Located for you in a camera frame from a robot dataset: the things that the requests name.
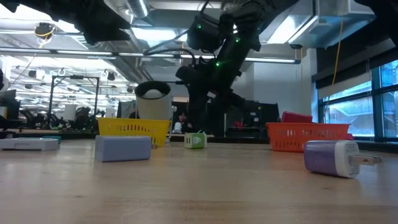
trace desk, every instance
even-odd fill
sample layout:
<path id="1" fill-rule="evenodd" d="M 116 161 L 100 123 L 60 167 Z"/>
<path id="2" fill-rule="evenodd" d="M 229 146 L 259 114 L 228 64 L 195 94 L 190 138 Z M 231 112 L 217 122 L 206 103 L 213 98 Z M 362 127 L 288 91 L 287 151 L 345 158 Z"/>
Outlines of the desk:
<path id="1" fill-rule="evenodd" d="M 1 223 L 396 223 L 398 157 L 357 179 L 311 174 L 267 145 L 182 143 L 149 161 L 100 163 L 94 141 L 0 151 Z"/>

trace orange basket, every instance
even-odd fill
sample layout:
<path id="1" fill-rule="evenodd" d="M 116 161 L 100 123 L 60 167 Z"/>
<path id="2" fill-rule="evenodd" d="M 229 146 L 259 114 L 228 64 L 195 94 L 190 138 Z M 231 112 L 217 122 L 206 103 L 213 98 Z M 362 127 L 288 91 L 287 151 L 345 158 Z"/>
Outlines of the orange basket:
<path id="1" fill-rule="evenodd" d="M 312 140 L 344 140 L 349 124 L 267 123 L 273 151 L 303 152 Z"/>

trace ceiling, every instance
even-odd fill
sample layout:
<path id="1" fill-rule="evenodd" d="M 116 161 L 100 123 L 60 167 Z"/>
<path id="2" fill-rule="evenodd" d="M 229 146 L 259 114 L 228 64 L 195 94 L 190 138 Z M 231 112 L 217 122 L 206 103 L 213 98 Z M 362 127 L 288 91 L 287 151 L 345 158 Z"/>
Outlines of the ceiling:
<path id="1" fill-rule="evenodd" d="M 105 0 L 107 5 L 123 16 L 125 20 L 131 21 L 132 17 L 126 5 L 127 0 Z M 51 41 L 44 45 L 44 49 L 55 50 L 81 50 L 93 52 L 142 52 L 163 40 L 168 40 L 189 28 L 203 1 L 190 0 L 149 0 L 151 10 L 146 18 L 132 19 L 132 29 L 126 30 L 131 36 L 131 41 L 103 42 L 89 45 L 84 37 L 73 24 L 64 21 L 54 22 L 51 17 L 30 9 L 19 6 L 15 14 L 9 12 L 0 5 L 0 47 L 37 49 L 43 40 L 34 35 L 34 27 L 39 22 L 49 22 L 55 25 L 56 30 Z M 211 1 L 205 13 L 218 18 L 224 11 L 237 8 L 242 3 L 239 0 Z M 345 35 L 350 35 L 355 30 L 365 26 L 374 19 L 374 15 L 366 7 L 358 7 L 353 0 L 330 0 L 329 5 L 321 1 L 301 0 L 298 4 L 283 12 L 273 23 L 260 35 L 263 44 L 259 52 L 251 51 L 248 57 L 253 58 L 277 58 L 282 60 L 300 61 L 300 52 L 290 47 L 292 44 L 305 44 L 307 47 L 327 47 L 336 43 L 336 28 L 340 27 L 342 16 L 349 18 L 350 26 L 346 28 Z M 350 11 L 340 9 L 341 3 L 349 6 Z M 186 48 L 186 36 L 180 40 L 163 46 L 167 48 Z M 203 55 L 202 52 L 193 51 L 195 55 Z M 130 100 L 135 96 L 126 93 L 128 85 L 146 80 L 175 81 L 175 72 L 190 59 L 173 58 L 140 58 L 140 57 L 103 57 L 100 55 L 38 55 L 34 60 L 33 54 L 27 52 L 4 53 L 2 60 L 7 61 L 11 75 L 11 83 L 21 75 L 24 67 L 32 62 L 27 72 L 12 85 L 18 90 L 21 97 L 39 96 L 48 100 L 45 95 L 50 91 L 52 75 L 84 75 L 87 77 L 99 77 L 100 101 L 99 109 L 104 110 L 107 106 L 116 106 L 118 100 Z M 245 63 L 243 70 L 250 63 Z M 29 70 L 39 71 L 44 74 L 39 78 L 28 76 Z M 116 74 L 115 81 L 106 79 L 108 72 Z M 84 80 L 64 79 L 55 88 L 59 92 L 61 101 L 65 101 L 68 95 L 75 98 L 82 97 L 79 104 L 93 106 L 90 97 L 95 92 L 93 84 Z M 26 83 L 37 83 L 33 88 L 25 88 Z M 81 85 L 79 91 L 71 91 L 68 85 Z"/>

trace plastic basket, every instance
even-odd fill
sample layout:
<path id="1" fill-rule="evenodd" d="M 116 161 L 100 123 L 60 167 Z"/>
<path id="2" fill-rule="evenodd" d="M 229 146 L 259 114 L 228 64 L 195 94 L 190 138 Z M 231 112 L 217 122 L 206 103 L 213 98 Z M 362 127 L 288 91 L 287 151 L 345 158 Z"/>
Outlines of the plastic basket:
<path id="1" fill-rule="evenodd" d="M 272 150 L 303 152 L 312 140 L 344 140 L 349 124 L 267 123 Z"/>
<path id="2" fill-rule="evenodd" d="M 165 144 L 170 121 L 130 118 L 97 118 L 102 136 L 150 136 L 152 144 Z"/>

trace metal frame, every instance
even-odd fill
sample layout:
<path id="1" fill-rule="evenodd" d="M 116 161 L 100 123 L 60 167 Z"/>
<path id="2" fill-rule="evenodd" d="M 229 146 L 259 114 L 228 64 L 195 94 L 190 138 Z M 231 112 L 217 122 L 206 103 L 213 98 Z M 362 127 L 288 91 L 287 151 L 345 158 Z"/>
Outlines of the metal frame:
<path id="1" fill-rule="evenodd" d="M 335 100 L 330 100 L 329 105 L 341 103 L 349 100 L 357 100 L 364 97 L 372 97 L 373 101 L 373 123 L 374 123 L 374 137 L 354 137 L 359 141 L 374 141 L 374 142 L 398 142 L 398 137 L 385 137 L 384 135 L 384 122 L 383 122 L 383 99 L 384 93 L 398 91 L 398 84 L 382 87 L 380 67 L 371 70 L 372 73 L 372 90 L 358 93 L 351 96 L 341 97 Z M 325 115 L 325 106 L 327 102 L 323 100 L 318 101 L 318 115 L 323 118 Z"/>
<path id="2" fill-rule="evenodd" d="M 47 118 L 47 124 L 48 124 L 48 127 L 50 128 L 50 121 L 51 121 L 51 114 L 52 114 L 52 98 L 53 98 L 53 96 L 54 96 L 54 88 L 58 85 L 58 83 L 57 84 L 55 84 L 55 79 L 56 78 L 61 78 L 62 80 L 64 80 L 65 78 L 73 78 L 73 77 L 76 77 L 76 76 L 73 76 L 73 75 L 67 75 L 67 76 L 61 76 L 61 75 L 54 75 L 54 76 L 52 76 L 52 81 L 51 81 L 51 91 L 50 91 L 50 103 L 49 103 L 49 112 L 48 112 L 48 114 L 47 114 L 47 116 L 48 116 L 48 118 Z M 94 85 L 96 88 L 95 88 L 95 103 L 94 103 L 94 114 L 97 112 L 97 102 L 98 102 L 98 90 L 99 90 L 99 88 L 100 88 L 100 78 L 99 77 L 82 77 L 82 79 L 84 79 L 84 78 L 87 78 L 87 79 L 91 79 L 91 78 L 93 78 L 93 79 L 95 79 L 95 80 L 97 80 L 97 84 L 96 85 Z"/>

